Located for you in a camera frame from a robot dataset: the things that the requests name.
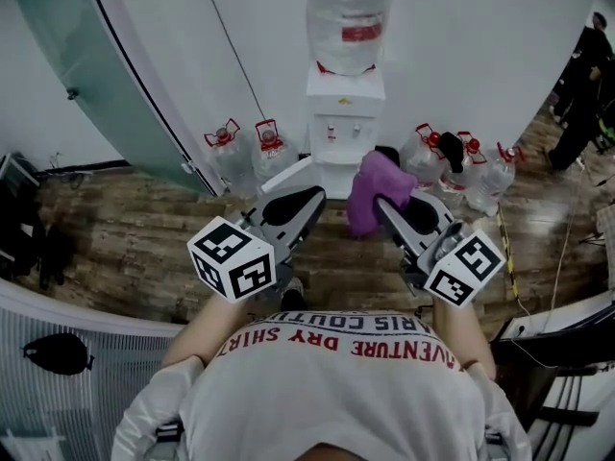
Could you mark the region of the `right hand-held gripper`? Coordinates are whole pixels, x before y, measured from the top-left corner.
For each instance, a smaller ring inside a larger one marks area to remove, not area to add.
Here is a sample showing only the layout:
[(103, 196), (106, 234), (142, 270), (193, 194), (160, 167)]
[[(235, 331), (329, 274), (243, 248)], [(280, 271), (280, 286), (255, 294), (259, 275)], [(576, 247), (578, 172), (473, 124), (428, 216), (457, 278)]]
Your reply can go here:
[(505, 258), (483, 230), (454, 220), (433, 196), (412, 196), (406, 218), (385, 197), (376, 198), (376, 216), (404, 250), (401, 275), (410, 290), (424, 290), (462, 308), (503, 268)]

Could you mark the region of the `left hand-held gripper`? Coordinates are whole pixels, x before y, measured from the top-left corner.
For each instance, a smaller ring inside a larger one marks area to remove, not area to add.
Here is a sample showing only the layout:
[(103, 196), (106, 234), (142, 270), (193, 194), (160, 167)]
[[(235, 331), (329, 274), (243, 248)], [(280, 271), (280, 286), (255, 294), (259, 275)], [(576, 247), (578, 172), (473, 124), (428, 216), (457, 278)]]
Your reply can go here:
[(199, 280), (228, 303), (281, 295), (292, 280), (290, 256), (318, 222), (327, 201), (322, 186), (281, 188), (249, 212), (217, 216), (187, 242)]

